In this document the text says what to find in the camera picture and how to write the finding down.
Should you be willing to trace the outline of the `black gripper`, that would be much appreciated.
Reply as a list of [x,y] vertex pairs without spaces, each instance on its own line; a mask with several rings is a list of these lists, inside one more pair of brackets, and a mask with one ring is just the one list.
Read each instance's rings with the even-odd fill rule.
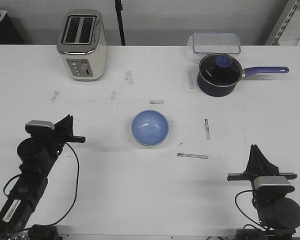
[[[262,175],[252,175],[256,171],[256,162]],[[274,204],[292,193],[295,187],[289,180],[295,180],[297,174],[279,172],[279,168],[270,163],[256,144],[250,146],[249,158],[243,173],[229,173],[228,181],[250,181],[252,187],[252,205],[261,208]]]
[[73,134],[73,120],[73,116],[68,114],[54,124],[54,131],[45,134],[31,133],[30,136],[43,140],[44,146],[47,148],[50,157],[53,160],[56,160],[62,153],[66,143],[84,143],[86,141],[85,136]]

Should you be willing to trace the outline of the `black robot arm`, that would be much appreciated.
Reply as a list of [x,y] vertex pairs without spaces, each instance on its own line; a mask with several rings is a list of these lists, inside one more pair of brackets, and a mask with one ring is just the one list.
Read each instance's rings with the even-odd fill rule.
[[297,177],[293,172],[280,172],[257,145],[251,145],[245,171],[230,173],[227,180],[251,183],[251,203],[259,221],[238,229],[234,239],[291,240],[300,226],[300,206],[286,195],[295,190],[290,181]]
[[73,134],[73,116],[67,115],[57,123],[31,120],[25,124],[30,135],[17,147],[21,159],[20,174],[0,210],[0,240],[26,231],[26,224],[34,213],[48,185],[48,176],[69,143],[84,143],[84,136]]

